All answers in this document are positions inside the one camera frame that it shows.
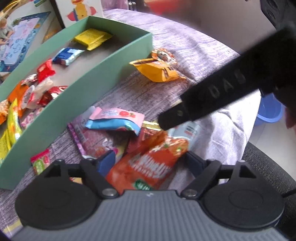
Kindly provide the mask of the pink blue candy packet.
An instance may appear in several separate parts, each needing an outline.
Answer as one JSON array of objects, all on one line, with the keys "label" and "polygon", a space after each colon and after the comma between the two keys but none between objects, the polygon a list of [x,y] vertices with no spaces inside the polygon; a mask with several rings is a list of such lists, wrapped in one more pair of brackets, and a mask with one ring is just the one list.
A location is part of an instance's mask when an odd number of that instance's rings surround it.
[{"label": "pink blue candy packet", "polygon": [[139,135],[144,114],[119,108],[95,108],[85,123],[91,130],[129,131]]}]

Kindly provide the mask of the orange red chip bag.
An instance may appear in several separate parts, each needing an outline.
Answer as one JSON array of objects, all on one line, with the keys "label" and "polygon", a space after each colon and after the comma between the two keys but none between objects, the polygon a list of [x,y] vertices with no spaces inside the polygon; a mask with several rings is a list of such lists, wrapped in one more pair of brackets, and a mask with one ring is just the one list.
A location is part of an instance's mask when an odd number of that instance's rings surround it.
[{"label": "orange red chip bag", "polygon": [[120,194],[130,189],[157,190],[188,147],[185,138],[157,132],[122,157],[108,172],[106,180]]}]

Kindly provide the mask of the red small snack packet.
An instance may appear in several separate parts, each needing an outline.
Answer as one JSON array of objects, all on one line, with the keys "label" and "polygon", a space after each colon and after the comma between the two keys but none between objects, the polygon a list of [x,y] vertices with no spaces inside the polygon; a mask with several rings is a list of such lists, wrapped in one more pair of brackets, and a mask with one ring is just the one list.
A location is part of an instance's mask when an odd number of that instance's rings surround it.
[{"label": "red small snack packet", "polygon": [[52,60],[48,59],[37,68],[38,83],[41,83],[47,77],[55,75],[55,70],[52,66]]}]

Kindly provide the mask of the blue white snack packet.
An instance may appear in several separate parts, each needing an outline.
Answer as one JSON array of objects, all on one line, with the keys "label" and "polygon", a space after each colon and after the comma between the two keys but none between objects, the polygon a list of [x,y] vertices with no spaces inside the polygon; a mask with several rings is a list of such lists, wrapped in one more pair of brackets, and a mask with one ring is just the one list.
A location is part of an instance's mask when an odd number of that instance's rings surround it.
[{"label": "blue white snack packet", "polygon": [[52,63],[69,66],[84,52],[84,50],[71,47],[63,48],[53,57]]}]

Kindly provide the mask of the pink flower pattern packet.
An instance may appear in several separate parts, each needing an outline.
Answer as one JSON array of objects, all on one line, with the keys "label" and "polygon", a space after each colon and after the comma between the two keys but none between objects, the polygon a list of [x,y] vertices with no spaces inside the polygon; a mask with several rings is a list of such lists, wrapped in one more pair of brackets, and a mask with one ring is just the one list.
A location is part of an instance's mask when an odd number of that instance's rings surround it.
[{"label": "pink flower pattern packet", "polygon": [[21,126],[23,129],[26,129],[34,120],[35,118],[43,111],[44,107],[36,109],[35,111],[29,113],[23,121],[21,121]]}]

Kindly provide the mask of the red transparent snack bag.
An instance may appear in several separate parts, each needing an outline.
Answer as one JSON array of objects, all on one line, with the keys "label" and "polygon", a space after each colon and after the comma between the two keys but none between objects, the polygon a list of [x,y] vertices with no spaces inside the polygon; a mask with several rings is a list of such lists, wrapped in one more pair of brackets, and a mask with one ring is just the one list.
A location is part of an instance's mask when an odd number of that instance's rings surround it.
[{"label": "red transparent snack bag", "polygon": [[40,106],[46,106],[49,102],[56,99],[67,87],[67,85],[53,86],[43,94],[37,104]]}]

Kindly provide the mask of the green yellow snack packet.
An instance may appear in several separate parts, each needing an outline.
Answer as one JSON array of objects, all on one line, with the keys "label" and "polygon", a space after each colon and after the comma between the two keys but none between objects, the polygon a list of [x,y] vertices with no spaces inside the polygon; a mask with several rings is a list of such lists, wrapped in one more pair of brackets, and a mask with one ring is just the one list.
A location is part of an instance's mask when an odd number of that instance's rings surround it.
[{"label": "green yellow snack packet", "polygon": [[19,124],[18,115],[18,100],[15,98],[11,103],[8,111],[7,117],[7,128],[9,133],[10,142],[12,145],[20,138],[22,135],[22,128]]}]

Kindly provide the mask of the orange Winsun snack packet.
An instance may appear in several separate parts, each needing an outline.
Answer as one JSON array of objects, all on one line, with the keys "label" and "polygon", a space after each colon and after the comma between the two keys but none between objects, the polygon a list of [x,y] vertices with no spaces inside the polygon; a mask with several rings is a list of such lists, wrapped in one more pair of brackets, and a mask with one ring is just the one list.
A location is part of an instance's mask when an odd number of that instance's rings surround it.
[{"label": "orange Winsun snack packet", "polygon": [[18,101],[18,116],[21,118],[23,116],[24,110],[21,108],[22,99],[25,94],[25,92],[28,90],[28,86],[26,84],[21,85],[19,82],[16,87],[11,91],[11,93],[8,95],[8,102],[10,104],[13,103],[15,99]]}]

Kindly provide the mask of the orange noodle snack packet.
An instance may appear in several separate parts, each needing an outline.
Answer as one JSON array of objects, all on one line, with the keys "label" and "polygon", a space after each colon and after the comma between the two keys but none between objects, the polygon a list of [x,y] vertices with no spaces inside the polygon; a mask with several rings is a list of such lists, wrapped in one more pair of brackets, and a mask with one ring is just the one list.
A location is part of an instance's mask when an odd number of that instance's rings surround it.
[{"label": "orange noodle snack packet", "polygon": [[0,125],[6,121],[10,103],[7,99],[0,102]]}]

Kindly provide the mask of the purple snack packet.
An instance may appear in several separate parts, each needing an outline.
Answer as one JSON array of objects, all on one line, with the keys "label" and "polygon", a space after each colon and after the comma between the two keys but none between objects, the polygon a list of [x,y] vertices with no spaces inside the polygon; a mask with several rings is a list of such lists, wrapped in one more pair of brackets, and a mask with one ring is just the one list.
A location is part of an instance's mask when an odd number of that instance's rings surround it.
[{"label": "purple snack packet", "polygon": [[85,127],[93,111],[95,111],[95,106],[89,107],[84,113],[67,124],[74,143],[84,158],[96,159],[108,150],[113,150],[116,161],[119,161],[125,149],[122,140],[110,132],[91,130]]}]

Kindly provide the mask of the purple knitted blanket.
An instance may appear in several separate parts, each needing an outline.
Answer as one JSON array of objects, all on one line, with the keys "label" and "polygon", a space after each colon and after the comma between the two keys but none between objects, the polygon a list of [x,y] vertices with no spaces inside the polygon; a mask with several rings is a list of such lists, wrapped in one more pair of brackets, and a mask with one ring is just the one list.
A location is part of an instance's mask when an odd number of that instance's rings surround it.
[{"label": "purple knitted blanket", "polygon": [[[186,77],[186,79],[163,83],[152,82],[130,65],[133,69],[132,73],[119,81],[100,100],[89,107],[135,111],[144,114],[146,121],[155,121],[159,113],[175,105],[180,95],[190,86],[203,80],[210,73],[237,57],[235,51],[212,37],[160,16],[126,9],[111,9],[105,11],[104,18],[152,33],[152,49],[165,48],[171,52],[178,61],[175,66],[177,73]],[[113,36],[93,51],[97,51],[100,57],[106,57],[110,52],[116,51],[116,42],[117,40]],[[92,51],[85,51],[74,62],[92,58]],[[60,77],[70,73],[69,66],[56,65],[56,74],[52,77],[52,80],[58,80],[60,83]],[[122,140],[125,149],[129,138],[133,136],[133,132],[128,131],[110,133]],[[79,163],[84,158],[74,143],[67,125],[64,131],[46,149],[50,151],[50,162],[63,159],[67,163]],[[30,168],[14,189],[1,188],[1,231],[9,237],[22,227],[15,211],[16,197],[34,180],[35,176],[30,162]]]}]

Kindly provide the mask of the black office chair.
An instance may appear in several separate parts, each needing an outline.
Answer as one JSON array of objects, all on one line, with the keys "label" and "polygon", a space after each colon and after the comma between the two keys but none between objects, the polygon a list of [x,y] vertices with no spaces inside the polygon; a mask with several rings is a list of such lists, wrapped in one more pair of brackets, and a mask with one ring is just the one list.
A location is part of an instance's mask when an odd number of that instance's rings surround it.
[{"label": "black office chair", "polygon": [[273,159],[250,142],[247,143],[242,159],[250,164],[272,187],[284,195],[285,209],[278,229],[289,238],[295,237],[295,180]]}]

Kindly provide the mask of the green cardboard tray box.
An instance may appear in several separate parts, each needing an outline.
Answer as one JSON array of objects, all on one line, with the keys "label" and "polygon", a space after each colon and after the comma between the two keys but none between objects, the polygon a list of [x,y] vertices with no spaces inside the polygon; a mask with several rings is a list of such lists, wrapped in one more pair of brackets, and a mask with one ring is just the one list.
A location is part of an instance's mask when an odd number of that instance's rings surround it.
[{"label": "green cardboard tray box", "polygon": [[133,69],[130,62],[147,57],[152,51],[152,33],[121,22],[89,16],[61,30],[27,57],[1,85],[1,99],[6,99],[20,80],[60,50],[76,35],[95,28],[111,33],[116,51],[100,57],[78,60],[70,73],[60,77],[66,90],[50,102],[25,129],[1,164],[1,188],[12,190],[30,168],[30,157],[46,149],[66,128],[69,121],[100,100]]}]

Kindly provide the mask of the yellow orange chocolate packet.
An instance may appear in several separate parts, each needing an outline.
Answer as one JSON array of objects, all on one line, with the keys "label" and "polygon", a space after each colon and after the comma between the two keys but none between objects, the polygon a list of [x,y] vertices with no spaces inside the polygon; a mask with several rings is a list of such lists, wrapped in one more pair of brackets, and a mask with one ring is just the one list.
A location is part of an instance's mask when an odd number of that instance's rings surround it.
[{"label": "yellow orange chocolate packet", "polygon": [[152,82],[163,83],[175,80],[185,80],[175,69],[178,61],[174,55],[165,48],[156,48],[151,52],[151,58],[131,61],[143,76]]}]

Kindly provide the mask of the kids play mat box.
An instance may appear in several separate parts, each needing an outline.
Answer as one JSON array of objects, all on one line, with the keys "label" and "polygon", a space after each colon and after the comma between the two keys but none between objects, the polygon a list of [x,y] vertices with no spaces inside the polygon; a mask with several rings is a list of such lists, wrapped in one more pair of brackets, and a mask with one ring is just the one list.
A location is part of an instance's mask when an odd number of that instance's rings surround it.
[{"label": "kids play mat box", "polygon": [[12,72],[61,29],[50,1],[19,1],[1,17],[15,31],[1,45],[1,75]]}]

